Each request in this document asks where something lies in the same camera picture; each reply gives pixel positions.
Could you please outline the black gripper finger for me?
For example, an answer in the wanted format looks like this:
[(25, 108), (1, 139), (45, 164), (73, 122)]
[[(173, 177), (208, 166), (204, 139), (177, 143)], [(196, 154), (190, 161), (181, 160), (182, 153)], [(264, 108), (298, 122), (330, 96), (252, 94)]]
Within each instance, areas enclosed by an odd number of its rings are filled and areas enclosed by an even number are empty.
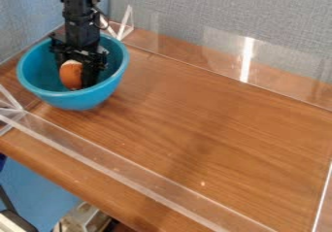
[(84, 88), (90, 87), (97, 83), (100, 71), (104, 69), (104, 65), (97, 60), (82, 60), (81, 70), (81, 86)]

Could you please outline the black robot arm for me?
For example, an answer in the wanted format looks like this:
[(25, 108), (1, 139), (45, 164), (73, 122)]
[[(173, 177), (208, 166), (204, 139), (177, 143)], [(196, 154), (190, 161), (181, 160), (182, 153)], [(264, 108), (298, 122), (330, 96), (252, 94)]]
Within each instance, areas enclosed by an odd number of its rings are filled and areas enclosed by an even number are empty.
[(100, 0), (61, 0), (65, 33), (52, 33), (49, 51), (54, 53), (57, 68), (68, 60), (81, 64), (81, 87), (97, 83), (100, 72), (108, 66), (109, 52), (100, 45), (104, 27), (100, 25), (101, 11), (96, 7)]

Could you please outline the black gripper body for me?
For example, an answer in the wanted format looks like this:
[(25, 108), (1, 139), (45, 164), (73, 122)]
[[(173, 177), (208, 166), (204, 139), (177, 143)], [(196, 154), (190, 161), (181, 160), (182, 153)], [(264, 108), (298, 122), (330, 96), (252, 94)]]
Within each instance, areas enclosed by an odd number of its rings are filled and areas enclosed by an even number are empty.
[(96, 69), (105, 69), (106, 50), (100, 46), (100, 29), (92, 23), (74, 25), (65, 23), (64, 33), (50, 33), (50, 48), (56, 64), (61, 66), (68, 60), (86, 63)]

